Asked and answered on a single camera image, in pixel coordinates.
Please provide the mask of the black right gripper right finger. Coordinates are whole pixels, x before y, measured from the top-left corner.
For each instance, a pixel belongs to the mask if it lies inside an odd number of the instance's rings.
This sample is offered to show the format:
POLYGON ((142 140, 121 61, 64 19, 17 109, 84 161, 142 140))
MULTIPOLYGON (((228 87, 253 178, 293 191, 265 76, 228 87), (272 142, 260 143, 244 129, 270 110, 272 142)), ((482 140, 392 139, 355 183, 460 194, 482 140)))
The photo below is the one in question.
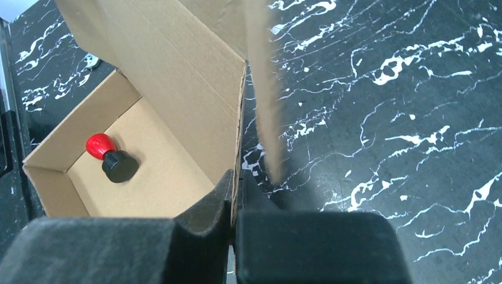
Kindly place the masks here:
POLYGON ((411 283, 391 224, 367 212, 279 209, 252 177, 236 193, 239 283, 411 283))

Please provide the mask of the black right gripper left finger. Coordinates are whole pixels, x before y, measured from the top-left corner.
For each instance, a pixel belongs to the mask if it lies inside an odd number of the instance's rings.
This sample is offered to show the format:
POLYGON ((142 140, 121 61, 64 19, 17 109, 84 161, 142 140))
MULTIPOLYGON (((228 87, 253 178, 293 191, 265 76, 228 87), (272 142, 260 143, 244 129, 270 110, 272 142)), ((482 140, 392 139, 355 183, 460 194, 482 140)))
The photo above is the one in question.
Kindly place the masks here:
POLYGON ((39 218, 1 261, 2 283, 224 283, 234 173, 175 218, 39 218))

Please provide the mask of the small red ball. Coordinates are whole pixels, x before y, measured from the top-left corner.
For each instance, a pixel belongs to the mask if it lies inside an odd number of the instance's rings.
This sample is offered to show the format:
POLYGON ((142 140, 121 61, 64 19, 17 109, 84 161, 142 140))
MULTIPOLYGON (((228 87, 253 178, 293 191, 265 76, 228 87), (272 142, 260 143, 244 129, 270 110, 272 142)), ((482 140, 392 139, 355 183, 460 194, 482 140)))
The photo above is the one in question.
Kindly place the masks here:
POLYGON ((104 133, 94 134, 88 138, 85 144, 86 151, 98 160, 104 160, 109 151, 117 151, 113 139, 104 133))

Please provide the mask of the brown cardboard box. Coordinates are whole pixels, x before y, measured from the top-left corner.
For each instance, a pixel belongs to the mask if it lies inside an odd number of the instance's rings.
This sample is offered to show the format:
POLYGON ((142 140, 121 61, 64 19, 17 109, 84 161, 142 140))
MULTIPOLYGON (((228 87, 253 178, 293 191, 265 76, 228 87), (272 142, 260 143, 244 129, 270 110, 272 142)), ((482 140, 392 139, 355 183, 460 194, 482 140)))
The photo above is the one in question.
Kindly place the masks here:
POLYGON ((49 217, 175 217, 240 170, 244 83, 255 90, 268 178, 284 176, 268 1, 57 1, 108 75, 28 155, 49 217), (117 151, 85 148, 94 134, 117 151))

